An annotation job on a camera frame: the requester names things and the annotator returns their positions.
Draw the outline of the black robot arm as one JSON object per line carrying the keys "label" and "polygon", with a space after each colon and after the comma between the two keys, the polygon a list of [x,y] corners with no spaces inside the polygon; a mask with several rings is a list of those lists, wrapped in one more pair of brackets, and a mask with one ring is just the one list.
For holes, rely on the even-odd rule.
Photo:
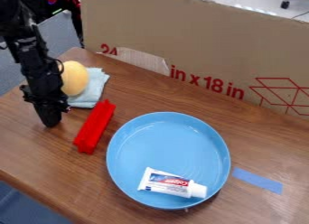
{"label": "black robot arm", "polygon": [[34,12],[25,0],[0,0],[0,36],[21,72],[29,82],[21,85],[26,102],[33,103],[43,124],[54,127],[62,114],[70,111],[69,96],[63,92],[65,64],[49,56],[46,41],[33,19]]}

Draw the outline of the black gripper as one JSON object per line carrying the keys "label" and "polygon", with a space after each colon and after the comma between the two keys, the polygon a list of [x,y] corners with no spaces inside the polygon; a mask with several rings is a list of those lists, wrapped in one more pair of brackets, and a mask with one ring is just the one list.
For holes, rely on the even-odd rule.
{"label": "black gripper", "polygon": [[29,82],[21,87],[25,100],[34,104],[43,124],[54,127],[62,120],[62,112],[70,111],[69,96],[62,90],[65,64],[61,60],[47,57],[43,66],[23,70]]}

